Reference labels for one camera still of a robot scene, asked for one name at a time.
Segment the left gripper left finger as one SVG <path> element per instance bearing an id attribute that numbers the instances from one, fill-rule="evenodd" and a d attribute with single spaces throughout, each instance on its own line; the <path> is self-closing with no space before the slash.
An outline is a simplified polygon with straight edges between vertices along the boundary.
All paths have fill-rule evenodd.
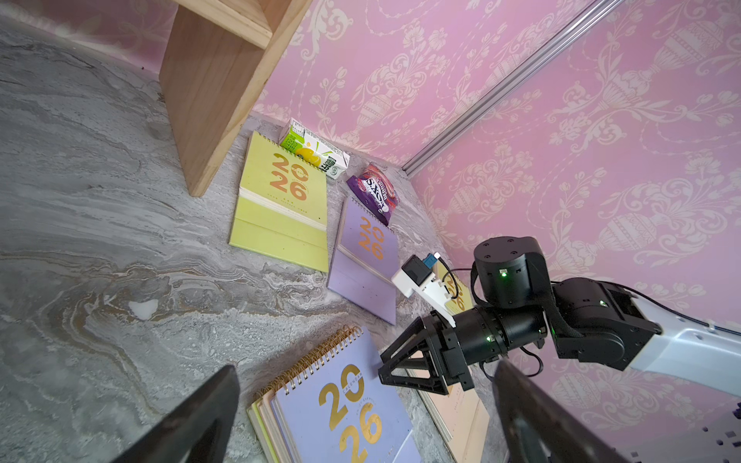
<path id="1" fill-rule="evenodd" d="M 117 462 L 222 462 L 239 407 L 233 365 L 220 368 Z"/>

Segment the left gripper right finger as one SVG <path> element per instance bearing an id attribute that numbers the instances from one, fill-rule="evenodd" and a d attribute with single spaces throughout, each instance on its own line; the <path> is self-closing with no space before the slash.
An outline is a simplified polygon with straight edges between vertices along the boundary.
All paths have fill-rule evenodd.
<path id="1" fill-rule="evenodd" d="M 492 390 L 512 462 L 625 461 L 510 362 L 497 363 Z"/>

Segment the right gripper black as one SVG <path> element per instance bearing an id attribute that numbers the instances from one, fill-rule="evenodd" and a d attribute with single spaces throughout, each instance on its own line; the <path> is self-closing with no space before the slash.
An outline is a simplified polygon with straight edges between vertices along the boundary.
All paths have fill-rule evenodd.
<path id="1" fill-rule="evenodd" d="M 459 384 L 474 387 L 469 367 L 506 357 L 509 351 L 547 337 L 538 307 L 497 310 L 476 307 L 453 316 L 447 312 L 416 318 L 381 354 L 378 370 L 386 386 L 449 395 Z"/>

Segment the green calendar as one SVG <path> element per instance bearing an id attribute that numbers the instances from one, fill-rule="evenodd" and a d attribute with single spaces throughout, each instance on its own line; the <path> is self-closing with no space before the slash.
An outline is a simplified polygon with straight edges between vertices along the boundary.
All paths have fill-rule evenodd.
<path id="1" fill-rule="evenodd" d="M 462 279 L 462 277 L 469 275 L 470 270 L 468 268 L 454 268 L 451 273 L 448 273 L 449 268 L 438 260 L 433 270 L 451 296 L 451 299 L 445 304 L 446 309 L 451 314 L 455 316 L 474 308 L 472 293 L 467 283 Z"/>
<path id="2" fill-rule="evenodd" d="M 267 434 L 266 427 L 264 426 L 264 422 L 262 421 L 262 418 L 254 404 L 247 407 L 247 414 L 261 444 L 262 451 L 266 455 L 267 461 L 269 463 L 274 463 L 274 450 L 271 447 L 271 442 Z"/>
<path id="3" fill-rule="evenodd" d="M 327 223 L 324 172 L 255 131 L 229 245 L 326 273 Z"/>

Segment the pink calendar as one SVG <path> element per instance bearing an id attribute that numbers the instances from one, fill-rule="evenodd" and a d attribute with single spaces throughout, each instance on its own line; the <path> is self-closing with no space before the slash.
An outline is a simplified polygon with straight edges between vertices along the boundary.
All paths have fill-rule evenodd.
<path id="1" fill-rule="evenodd" d="M 482 462 L 490 421 L 486 407 L 474 390 L 463 391 L 459 384 L 448 387 L 447 395 L 420 391 L 434 424 L 457 462 Z"/>
<path id="2" fill-rule="evenodd" d="M 266 457 L 269 462 L 273 462 L 273 463 L 281 462 L 282 459 L 269 433 L 266 420 L 264 419 L 264 416 L 262 416 L 260 404 L 261 404 L 261 401 L 259 399 L 256 399 L 251 405 L 251 410 L 256 416 L 256 421 L 259 427 L 259 439 L 261 440 L 262 448 L 264 449 L 264 452 L 266 453 Z"/>

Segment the purple calendar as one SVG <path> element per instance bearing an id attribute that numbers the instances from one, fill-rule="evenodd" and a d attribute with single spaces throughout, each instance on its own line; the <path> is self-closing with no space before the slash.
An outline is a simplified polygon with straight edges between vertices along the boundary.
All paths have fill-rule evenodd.
<path id="1" fill-rule="evenodd" d="M 346 198 L 328 289 L 395 325 L 397 288 L 392 278 L 400 267 L 399 239 L 395 233 L 357 200 Z"/>
<path id="2" fill-rule="evenodd" d="M 420 462 L 397 390 L 378 377 L 364 327 L 341 333 L 290 372 L 270 401 L 291 462 Z"/>

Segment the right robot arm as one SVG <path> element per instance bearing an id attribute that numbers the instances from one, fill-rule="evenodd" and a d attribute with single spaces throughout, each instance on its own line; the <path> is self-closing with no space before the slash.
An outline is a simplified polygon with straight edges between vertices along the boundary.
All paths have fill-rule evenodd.
<path id="1" fill-rule="evenodd" d="M 450 314 L 449 293 L 431 259 L 410 258 L 395 285 L 432 312 L 415 319 L 382 353 L 388 386 L 447 395 L 474 386 L 470 368 L 551 340 L 562 359 L 613 370 L 657 372 L 731 395 L 740 392 L 740 335 L 685 316 L 620 284 L 554 282 L 534 237 L 493 237 L 474 251 L 472 309 Z"/>

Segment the purple snack bag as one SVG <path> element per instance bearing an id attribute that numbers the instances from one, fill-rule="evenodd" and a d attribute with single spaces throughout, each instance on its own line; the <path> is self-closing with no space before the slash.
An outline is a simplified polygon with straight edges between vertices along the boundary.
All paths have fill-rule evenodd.
<path id="1" fill-rule="evenodd" d="M 399 197 L 391 181 L 376 164 L 370 163 L 360 175 L 351 176 L 347 186 L 377 220 L 389 226 L 399 205 Z"/>

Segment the green calendar back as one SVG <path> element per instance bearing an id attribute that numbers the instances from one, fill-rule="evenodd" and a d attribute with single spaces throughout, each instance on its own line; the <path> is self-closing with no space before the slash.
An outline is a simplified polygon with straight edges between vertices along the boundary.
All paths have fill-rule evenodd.
<path id="1" fill-rule="evenodd" d="M 327 223 L 324 172 L 255 131 L 229 245 L 326 273 Z"/>

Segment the green juice carton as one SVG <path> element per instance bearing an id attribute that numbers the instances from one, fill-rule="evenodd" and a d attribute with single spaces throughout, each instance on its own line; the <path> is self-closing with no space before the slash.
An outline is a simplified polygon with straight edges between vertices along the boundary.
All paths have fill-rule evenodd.
<path id="1" fill-rule="evenodd" d="M 296 119 L 285 126 L 280 146 L 324 172 L 330 179 L 339 179 L 350 163 L 350 156 L 325 141 Z"/>

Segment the wooden two-tier shelf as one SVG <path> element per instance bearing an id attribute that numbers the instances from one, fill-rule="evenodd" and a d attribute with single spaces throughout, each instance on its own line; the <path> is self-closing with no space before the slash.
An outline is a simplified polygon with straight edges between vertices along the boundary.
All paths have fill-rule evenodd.
<path id="1" fill-rule="evenodd" d="M 203 196 L 307 13 L 307 0 L 178 0 L 159 83 L 188 192 Z"/>

